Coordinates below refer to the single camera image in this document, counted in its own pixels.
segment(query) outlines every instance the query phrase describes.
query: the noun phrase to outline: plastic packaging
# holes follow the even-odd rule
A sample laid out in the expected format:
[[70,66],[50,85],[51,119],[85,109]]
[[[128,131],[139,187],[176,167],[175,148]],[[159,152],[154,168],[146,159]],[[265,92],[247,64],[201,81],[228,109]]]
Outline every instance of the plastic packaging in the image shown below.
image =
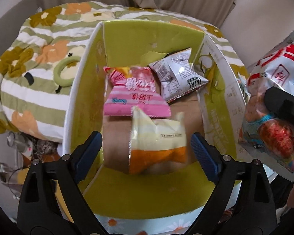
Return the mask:
[[208,83],[207,79],[191,70],[190,55],[191,48],[188,48],[149,64],[159,77],[161,96],[168,103]]
[[184,114],[176,121],[151,120],[139,107],[132,108],[129,173],[139,174],[149,166],[164,162],[186,162],[186,132]]
[[131,116],[132,107],[138,106],[150,117],[171,116],[169,105],[156,93],[149,67],[105,67],[104,70],[114,86],[103,106],[104,115]]
[[276,118],[263,103],[265,91],[272,86],[294,95],[294,43],[261,59],[253,69],[239,139],[254,158],[294,181],[294,126]]

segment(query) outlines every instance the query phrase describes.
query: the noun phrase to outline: white snack bag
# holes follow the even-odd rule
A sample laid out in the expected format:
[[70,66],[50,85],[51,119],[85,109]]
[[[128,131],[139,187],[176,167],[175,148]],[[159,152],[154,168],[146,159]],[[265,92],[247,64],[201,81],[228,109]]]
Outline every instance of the white snack bag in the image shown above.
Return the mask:
[[191,70],[190,55],[191,48],[188,48],[149,64],[161,82],[161,97],[168,103],[208,83],[207,79]]

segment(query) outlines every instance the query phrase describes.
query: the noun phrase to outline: snack bag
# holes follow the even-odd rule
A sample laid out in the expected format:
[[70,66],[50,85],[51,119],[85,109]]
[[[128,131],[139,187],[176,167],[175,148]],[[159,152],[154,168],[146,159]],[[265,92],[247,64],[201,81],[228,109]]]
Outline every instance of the snack bag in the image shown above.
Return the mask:
[[239,143],[281,176],[294,181],[294,126],[269,113],[267,89],[279,87],[294,95],[294,43],[261,59],[247,80],[246,106]]
[[186,162],[184,114],[175,120],[151,120],[139,107],[132,108],[129,173],[139,174],[149,166],[164,162]]
[[132,107],[138,106],[150,117],[171,116],[169,105],[156,93],[149,67],[105,67],[104,70],[114,86],[103,106],[104,115],[131,116]]
[[191,70],[192,63],[188,62],[190,55],[191,48],[188,48],[149,64],[159,77],[161,96],[168,103],[208,83],[207,79]]

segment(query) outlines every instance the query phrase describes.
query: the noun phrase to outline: metal screw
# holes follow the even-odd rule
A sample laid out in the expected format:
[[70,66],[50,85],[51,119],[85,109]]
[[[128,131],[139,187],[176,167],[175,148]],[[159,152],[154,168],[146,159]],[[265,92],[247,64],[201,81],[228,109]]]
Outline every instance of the metal screw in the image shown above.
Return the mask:
[[224,155],[222,158],[223,158],[223,160],[226,161],[226,162],[231,161],[231,157],[230,157],[229,155]]
[[66,154],[66,155],[62,156],[61,159],[62,159],[63,161],[67,161],[67,160],[70,159],[70,157],[71,157],[71,156],[70,156],[69,154]]
[[39,163],[39,159],[34,159],[33,161],[32,161],[32,164],[33,165],[36,165],[36,164],[38,164]]
[[261,161],[259,161],[258,159],[254,159],[254,164],[256,164],[256,165],[262,165]]

